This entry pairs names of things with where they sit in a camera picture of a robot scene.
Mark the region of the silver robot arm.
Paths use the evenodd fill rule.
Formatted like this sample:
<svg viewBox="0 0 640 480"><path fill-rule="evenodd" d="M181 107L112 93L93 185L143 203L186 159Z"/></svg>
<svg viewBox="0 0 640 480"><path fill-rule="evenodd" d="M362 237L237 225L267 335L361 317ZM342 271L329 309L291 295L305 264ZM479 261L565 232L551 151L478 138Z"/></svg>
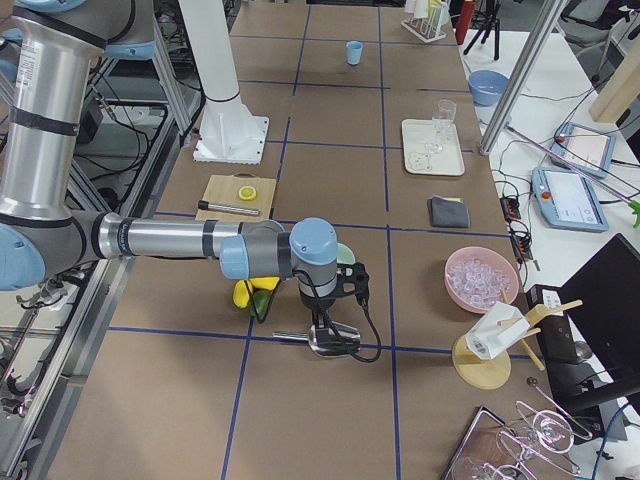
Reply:
<svg viewBox="0 0 640 480"><path fill-rule="evenodd" d="M12 18L22 42L1 175L3 290L97 259L215 259L230 279L297 278L312 313L311 344L345 345L328 313L344 275L325 220L309 218L286 231L270 220L164 222L66 206L90 64L100 56L153 57L151 2L19 1Z"/></svg>

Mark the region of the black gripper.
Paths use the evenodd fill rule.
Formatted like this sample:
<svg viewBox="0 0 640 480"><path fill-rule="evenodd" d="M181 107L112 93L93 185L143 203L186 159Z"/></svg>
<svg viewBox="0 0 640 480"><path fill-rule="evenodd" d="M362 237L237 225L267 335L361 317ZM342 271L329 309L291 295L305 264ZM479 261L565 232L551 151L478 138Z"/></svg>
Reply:
<svg viewBox="0 0 640 480"><path fill-rule="evenodd" d="M322 308L314 307L311 310L312 328L309 333L309 340L314 345L333 345L336 337L330 317Z"/></svg>

